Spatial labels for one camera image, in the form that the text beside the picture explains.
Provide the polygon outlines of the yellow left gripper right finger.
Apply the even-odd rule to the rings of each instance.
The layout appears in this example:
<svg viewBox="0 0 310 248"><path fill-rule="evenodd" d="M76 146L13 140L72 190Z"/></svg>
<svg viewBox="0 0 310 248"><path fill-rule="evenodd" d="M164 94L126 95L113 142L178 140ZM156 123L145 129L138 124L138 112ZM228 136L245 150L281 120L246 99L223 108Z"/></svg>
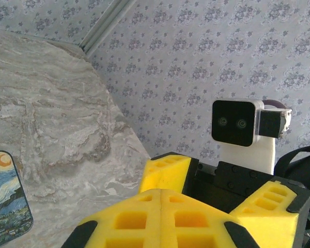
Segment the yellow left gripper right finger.
<svg viewBox="0 0 310 248"><path fill-rule="evenodd" d="M160 247L259 247L236 217L171 190L160 192Z"/></svg>

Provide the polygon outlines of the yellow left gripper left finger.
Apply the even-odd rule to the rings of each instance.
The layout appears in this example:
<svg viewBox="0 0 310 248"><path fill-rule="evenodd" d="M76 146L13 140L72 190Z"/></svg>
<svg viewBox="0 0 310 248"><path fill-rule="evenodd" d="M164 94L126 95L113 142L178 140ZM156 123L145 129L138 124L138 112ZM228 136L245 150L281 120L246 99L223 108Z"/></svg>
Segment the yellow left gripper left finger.
<svg viewBox="0 0 310 248"><path fill-rule="evenodd" d="M91 214L64 247L160 247L160 200L160 190L148 190Z"/></svg>

